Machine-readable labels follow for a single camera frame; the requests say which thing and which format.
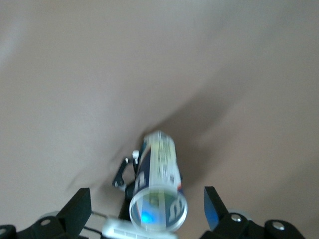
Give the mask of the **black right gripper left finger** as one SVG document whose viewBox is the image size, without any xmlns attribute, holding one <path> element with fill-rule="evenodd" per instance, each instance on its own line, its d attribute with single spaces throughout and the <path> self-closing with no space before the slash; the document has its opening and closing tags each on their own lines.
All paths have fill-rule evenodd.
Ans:
<svg viewBox="0 0 319 239">
<path fill-rule="evenodd" d="M 80 233 L 91 216 L 89 188 L 81 188 L 57 213 L 46 216 L 18 232 L 14 225 L 1 225 L 2 239 L 83 239 Z"/>
</svg>

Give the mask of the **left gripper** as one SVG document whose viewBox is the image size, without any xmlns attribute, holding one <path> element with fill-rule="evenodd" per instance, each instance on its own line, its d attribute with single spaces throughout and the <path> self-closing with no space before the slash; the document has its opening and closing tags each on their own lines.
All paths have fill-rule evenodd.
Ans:
<svg viewBox="0 0 319 239">
<path fill-rule="evenodd" d="M 119 213 L 119 219 L 130 221 L 130 202 L 134 195 L 135 183 L 126 185 L 123 179 L 123 173 L 128 165 L 133 166 L 134 175 L 137 175 L 138 165 L 140 162 L 140 151 L 134 150 L 131 157 L 124 157 L 122 163 L 112 181 L 112 186 L 124 192 L 125 198 Z"/>
</svg>

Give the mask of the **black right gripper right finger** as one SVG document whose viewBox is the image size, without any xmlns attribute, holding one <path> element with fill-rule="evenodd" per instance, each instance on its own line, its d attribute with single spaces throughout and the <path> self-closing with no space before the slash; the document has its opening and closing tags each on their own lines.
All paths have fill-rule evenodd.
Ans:
<svg viewBox="0 0 319 239">
<path fill-rule="evenodd" d="M 210 227 L 202 239 L 303 239 L 291 223 L 274 219 L 260 226 L 241 213 L 229 212 L 213 186 L 204 187 L 204 211 Z"/>
</svg>

